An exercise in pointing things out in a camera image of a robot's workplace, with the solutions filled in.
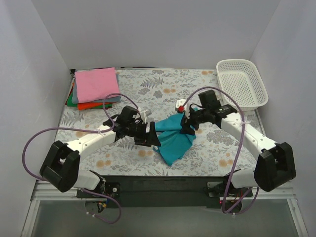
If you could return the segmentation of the teal t-shirt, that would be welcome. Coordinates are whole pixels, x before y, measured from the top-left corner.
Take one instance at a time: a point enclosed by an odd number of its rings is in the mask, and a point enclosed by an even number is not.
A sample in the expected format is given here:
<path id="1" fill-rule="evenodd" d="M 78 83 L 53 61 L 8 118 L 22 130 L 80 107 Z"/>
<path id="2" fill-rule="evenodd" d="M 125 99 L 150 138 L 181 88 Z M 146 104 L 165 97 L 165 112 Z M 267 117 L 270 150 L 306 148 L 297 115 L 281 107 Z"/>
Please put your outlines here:
<path id="1" fill-rule="evenodd" d="M 160 133 L 158 139 L 161 146 L 153 148 L 153 150 L 161 155 L 168 166 L 182 159 L 196 139 L 195 135 L 187 135 L 180 132 L 182 117 L 183 114 L 176 113 L 155 123 L 156 132 Z"/>

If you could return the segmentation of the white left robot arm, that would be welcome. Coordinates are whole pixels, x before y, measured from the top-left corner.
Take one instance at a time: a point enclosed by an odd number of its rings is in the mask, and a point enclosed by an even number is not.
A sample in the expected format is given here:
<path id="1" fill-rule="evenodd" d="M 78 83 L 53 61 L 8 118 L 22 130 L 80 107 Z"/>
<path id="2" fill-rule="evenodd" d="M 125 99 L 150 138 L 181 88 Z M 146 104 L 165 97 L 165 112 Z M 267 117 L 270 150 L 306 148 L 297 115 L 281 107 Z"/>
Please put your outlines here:
<path id="1" fill-rule="evenodd" d="M 134 116 L 124 118 L 122 115 L 115 115 L 103 122 L 96 133 L 89 133 L 67 143 L 54 142 L 39 173 L 62 193 L 71 188 L 84 188 L 93 197 L 101 197 L 105 191 L 105 178 L 94 171 L 81 170 L 80 162 L 100 148 L 126 136 L 134 138 L 136 145 L 160 146 L 153 121 L 147 123 Z"/>

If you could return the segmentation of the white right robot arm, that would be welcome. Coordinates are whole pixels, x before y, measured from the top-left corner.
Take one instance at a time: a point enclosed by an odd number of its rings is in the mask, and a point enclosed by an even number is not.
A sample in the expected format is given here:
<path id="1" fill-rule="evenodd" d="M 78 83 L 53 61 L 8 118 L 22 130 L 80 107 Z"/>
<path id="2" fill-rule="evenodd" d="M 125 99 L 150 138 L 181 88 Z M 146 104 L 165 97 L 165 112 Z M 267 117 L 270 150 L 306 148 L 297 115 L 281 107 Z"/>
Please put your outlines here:
<path id="1" fill-rule="evenodd" d="M 198 110 L 187 100 L 176 102 L 177 112 L 183 114 L 181 133 L 193 135 L 200 124 L 215 124 L 240 141 L 256 159 L 254 169 L 234 171 L 228 177 L 223 184 L 227 195 L 235 196 L 242 188 L 250 187 L 270 192 L 296 177 L 293 150 L 288 143 L 277 143 L 245 123 L 233 106 L 221 105 L 213 90 L 200 93 L 199 99 Z"/>

